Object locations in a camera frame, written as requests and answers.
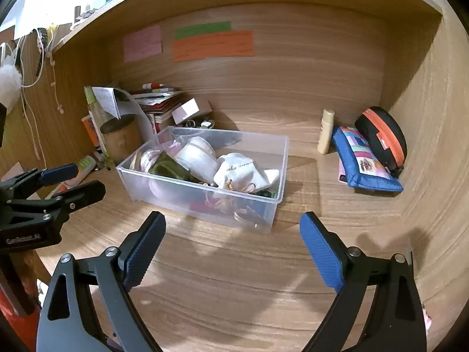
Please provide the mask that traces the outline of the pink round jar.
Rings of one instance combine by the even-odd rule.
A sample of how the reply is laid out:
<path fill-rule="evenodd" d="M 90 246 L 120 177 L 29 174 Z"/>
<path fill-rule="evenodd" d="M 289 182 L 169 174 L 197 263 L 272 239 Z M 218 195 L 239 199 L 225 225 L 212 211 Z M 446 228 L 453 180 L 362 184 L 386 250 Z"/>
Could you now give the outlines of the pink round jar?
<path fill-rule="evenodd" d="M 131 160 L 130 170 L 148 172 L 160 156 L 160 153 L 161 151 L 158 149 L 149 149 L 145 152 L 137 151 Z"/>

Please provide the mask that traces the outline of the dark green bottle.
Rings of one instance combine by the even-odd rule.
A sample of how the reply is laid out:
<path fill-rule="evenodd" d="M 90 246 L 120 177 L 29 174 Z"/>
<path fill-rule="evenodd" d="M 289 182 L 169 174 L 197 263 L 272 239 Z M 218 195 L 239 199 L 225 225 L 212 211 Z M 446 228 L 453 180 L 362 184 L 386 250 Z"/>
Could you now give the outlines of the dark green bottle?
<path fill-rule="evenodd" d="M 162 152 L 152 164 L 149 173 L 157 176 L 164 176 L 175 180 L 199 183 L 200 180 L 193 176 L 188 169 L 180 165 L 166 152 Z"/>

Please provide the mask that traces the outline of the white cylindrical jar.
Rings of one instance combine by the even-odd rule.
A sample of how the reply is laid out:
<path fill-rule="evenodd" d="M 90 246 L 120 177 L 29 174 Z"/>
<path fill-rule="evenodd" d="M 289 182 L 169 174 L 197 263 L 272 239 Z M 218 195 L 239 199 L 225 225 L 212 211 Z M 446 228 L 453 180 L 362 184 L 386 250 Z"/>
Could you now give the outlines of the white cylindrical jar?
<path fill-rule="evenodd" d="M 214 149 L 205 139 L 190 138 L 176 155 L 176 161 L 204 183 L 214 183 L 219 164 Z"/>

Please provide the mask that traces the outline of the white drawstring cloth bag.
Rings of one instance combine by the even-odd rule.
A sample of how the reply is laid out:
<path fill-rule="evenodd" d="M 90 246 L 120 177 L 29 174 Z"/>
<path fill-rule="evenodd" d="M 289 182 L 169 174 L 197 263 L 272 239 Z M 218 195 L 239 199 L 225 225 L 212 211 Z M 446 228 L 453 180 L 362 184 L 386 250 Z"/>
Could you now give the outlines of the white drawstring cloth bag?
<path fill-rule="evenodd" d="M 214 175 L 217 187 L 233 192 L 254 194 L 272 187 L 280 178 L 279 169 L 263 169 L 242 153 L 228 153 L 218 158 Z"/>

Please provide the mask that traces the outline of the pink item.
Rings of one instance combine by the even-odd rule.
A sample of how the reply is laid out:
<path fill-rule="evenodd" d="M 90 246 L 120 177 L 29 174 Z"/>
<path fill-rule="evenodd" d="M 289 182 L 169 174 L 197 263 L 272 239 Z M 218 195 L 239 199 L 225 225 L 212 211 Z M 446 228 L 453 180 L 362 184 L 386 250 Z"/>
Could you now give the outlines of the pink item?
<path fill-rule="evenodd" d="M 182 148 L 183 145 L 177 140 L 167 141 L 158 146 L 160 152 L 165 152 L 170 157 L 175 157 Z"/>

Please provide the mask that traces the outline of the tall clear green bottle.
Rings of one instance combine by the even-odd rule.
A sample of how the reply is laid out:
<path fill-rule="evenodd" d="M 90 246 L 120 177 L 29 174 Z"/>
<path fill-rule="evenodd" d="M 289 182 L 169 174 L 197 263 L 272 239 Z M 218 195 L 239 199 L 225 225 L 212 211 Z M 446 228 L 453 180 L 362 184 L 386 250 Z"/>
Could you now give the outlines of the tall clear green bottle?
<path fill-rule="evenodd" d="M 109 120 L 112 119 L 112 116 L 104 111 L 103 108 L 101 108 L 100 104 L 98 103 L 97 98 L 95 97 L 95 94 L 92 90 L 91 87 L 84 87 L 84 94 L 87 100 L 87 105 L 88 105 L 88 112 L 90 113 L 91 120 L 93 122 L 93 125 L 95 127 L 95 131 L 98 136 L 98 142 L 101 147 L 101 150 L 103 151 L 104 155 L 106 157 L 109 156 L 108 151 L 106 149 L 106 144 L 104 141 L 103 134 L 101 132 L 101 126 L 108 122 Z"/>

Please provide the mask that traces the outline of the brown mug with lid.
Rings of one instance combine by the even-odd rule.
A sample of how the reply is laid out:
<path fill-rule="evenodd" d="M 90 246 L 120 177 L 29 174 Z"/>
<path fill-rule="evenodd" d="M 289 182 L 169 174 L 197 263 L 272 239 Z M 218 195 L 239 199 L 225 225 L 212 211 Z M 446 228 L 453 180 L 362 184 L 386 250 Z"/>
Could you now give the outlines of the brown mug with lid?
<path fill-rule="evenodd" d="M 100 131 L 104 137 L 106 151 L 116 165 L 143 143 L 136 116 L 132 114 L 105 122 L 101 125 Z"/>

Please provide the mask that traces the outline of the folded white paper sheet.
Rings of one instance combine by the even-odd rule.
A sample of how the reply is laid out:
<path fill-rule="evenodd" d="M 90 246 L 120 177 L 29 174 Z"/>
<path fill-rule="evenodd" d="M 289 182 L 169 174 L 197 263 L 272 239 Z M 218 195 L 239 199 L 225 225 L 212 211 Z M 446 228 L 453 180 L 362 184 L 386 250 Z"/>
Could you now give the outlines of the folded white paper sheet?
<path fill-rule="evenodd" d="M 101 108 L 114 118 L 121 119 L 126 114 L 135 116 L 142 141 L 147 142 L 153 136 L 153 128 L 149 119 L 128 92 L 117 87 L 92 87 L 91 89 Z"/>

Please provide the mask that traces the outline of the blue patchwork pencil case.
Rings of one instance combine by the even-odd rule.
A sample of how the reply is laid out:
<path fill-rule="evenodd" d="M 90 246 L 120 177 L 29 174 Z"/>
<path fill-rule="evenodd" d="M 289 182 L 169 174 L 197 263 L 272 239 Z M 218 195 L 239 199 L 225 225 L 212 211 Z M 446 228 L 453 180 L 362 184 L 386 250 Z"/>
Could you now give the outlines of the blue patchwork pencil case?
<path fill-rule="evenodd" d="M 372 192 L 403 191 L 371 151 L 367 140 L 354 127 L 335 126 L 332 143 L 339 155 L 339 181 Z"/>

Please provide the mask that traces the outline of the stack of books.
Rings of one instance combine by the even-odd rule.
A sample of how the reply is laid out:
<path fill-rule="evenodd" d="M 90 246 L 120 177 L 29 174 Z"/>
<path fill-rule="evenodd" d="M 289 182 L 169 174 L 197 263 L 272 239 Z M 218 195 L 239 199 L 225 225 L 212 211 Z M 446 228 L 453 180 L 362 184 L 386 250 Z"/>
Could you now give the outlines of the stack of books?
<path fill-rule="evenodd" d="M 149 119 L 154 133 L 174 125 L 172 111 L 182 104 L 181 89 L 166 84 L 148 83 L 143 84 L 141 90 L 131 92 L 130 95 Z"/>

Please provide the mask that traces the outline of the clear plastic storage bin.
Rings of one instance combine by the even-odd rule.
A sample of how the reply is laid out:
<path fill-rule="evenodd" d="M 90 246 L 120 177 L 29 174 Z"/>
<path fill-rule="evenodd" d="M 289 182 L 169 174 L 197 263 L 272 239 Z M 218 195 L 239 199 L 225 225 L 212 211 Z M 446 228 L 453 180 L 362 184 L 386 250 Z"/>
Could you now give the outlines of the clear plastic storage bin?
<path fill-rule="evenodd" d="M 283 135 L 170 126 L 117 171 L 134 200 L 268 232 L 283 199 L 288 148 Z"/>

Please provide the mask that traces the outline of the pink sticky note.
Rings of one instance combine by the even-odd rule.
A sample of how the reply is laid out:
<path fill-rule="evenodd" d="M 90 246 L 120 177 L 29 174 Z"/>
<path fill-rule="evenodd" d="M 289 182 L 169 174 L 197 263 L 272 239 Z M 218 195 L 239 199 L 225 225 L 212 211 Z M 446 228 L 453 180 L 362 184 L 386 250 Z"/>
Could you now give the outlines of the pink sticky note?
<path fill-rule="evenodd" d="M 159 25 L 149 26 L 123 37 L 124 62 L 133 62 L 162 53 Z"/>

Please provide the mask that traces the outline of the white bowl with trinkets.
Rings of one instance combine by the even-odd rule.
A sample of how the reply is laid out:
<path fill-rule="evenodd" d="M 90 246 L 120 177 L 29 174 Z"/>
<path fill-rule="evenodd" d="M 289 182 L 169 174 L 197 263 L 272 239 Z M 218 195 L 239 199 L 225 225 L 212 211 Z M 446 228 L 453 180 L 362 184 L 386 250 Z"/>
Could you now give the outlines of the white bowl with trinkets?
<path fill-rule="evenodd" d="M 209 129 L 213 129 L 215 127 L 215 121 L 213 119 L 208 118 L 208 117 L 194 118 L 194 119 L 186 120 L 182 124 L 182 126 L 185 127 L 185 128 L 209 130 Z"/>

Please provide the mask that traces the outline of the green sticky note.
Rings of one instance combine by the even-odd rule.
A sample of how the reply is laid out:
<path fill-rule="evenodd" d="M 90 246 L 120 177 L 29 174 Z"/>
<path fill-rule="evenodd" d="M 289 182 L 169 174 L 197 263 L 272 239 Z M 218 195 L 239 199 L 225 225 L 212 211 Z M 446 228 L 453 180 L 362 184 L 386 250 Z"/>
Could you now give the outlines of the green sticky note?
<path fill-rule="evenodd" d="M 205 34 L 230 32 L 231 30 L 232 28 L 230 21 L 215 21 L 180 27 L 175 31 L 174 39 L 181 40 L 184 38 L 197 37 Z"/>

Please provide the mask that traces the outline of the orange sticky note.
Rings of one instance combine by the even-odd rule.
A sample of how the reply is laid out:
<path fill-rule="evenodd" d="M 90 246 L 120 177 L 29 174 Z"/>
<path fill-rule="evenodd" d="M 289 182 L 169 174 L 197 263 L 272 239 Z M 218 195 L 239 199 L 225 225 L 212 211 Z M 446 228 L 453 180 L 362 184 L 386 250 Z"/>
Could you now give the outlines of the orange sticky note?
<path fill-rule="evenodd" d="M 251 30 L 238 30 L 204 34 L 174 40 L 171 47 L 174 62 L 254 56 L 254 33 Z"/>

